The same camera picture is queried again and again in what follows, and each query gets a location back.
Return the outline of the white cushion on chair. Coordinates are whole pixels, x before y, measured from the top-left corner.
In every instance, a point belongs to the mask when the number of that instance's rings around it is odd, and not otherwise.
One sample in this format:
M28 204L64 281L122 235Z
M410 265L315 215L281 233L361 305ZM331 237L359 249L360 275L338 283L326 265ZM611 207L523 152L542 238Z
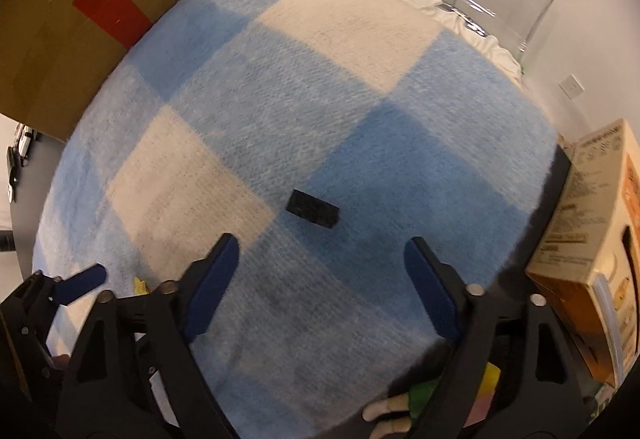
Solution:
M414 9L422 11L427 17L444 28L459 35L465 43L479 51L498 70L500 70L518 88L522 87L522 67L513 55L503 47L496 36L480 35L471 28L471 22L460 14L444 8L442 0L402 0Z

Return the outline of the yellow stars hair clip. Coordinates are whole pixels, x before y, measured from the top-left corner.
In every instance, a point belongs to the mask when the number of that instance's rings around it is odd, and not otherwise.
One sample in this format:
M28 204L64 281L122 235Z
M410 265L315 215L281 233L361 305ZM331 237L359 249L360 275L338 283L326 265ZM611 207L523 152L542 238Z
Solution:
M148 285L140 277L134 277L134 295L142 296L148 295L150 292Z

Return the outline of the blue white checkered blanket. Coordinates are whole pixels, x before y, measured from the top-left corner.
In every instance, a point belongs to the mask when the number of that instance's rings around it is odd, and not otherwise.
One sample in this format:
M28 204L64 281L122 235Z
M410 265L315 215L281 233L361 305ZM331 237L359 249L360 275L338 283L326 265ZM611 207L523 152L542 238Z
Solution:
M240 436L311 438L437 343L406 244L491 284L557 148L510 77L404 0L180 0L77 124L32 263L100 263L127 296L233 235L194 358Z

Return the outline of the orange white cardboard box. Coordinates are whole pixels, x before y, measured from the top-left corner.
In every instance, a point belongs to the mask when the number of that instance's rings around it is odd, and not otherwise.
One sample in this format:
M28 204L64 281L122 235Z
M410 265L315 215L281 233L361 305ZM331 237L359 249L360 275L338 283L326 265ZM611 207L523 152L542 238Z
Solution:
M639 144L625 120L574 145L561 199L526 273L591 376L620 387L639 355Z

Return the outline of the small black cap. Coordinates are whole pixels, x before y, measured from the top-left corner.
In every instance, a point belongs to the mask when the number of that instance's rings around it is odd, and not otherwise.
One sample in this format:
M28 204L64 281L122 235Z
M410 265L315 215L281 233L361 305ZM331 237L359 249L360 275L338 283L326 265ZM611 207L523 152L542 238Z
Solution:
M288 198L285 211L326 229L332 229L340 219L340 209L337 206L296 189Z

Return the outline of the cartoon boy figurine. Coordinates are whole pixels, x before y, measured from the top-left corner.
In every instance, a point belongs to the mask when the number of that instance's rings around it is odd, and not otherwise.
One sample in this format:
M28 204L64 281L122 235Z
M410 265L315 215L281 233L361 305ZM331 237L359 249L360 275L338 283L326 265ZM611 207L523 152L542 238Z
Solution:
M492 399L494 399L501 371L492 363L486 365L480 389L475 397L465 427L486 419ZM371 439L380 439L394 433L408 433L412 424L430 402L438 381L427 381L414 385L408 393L379 399L366 405L361 416L367 423L375 422L370 432Z

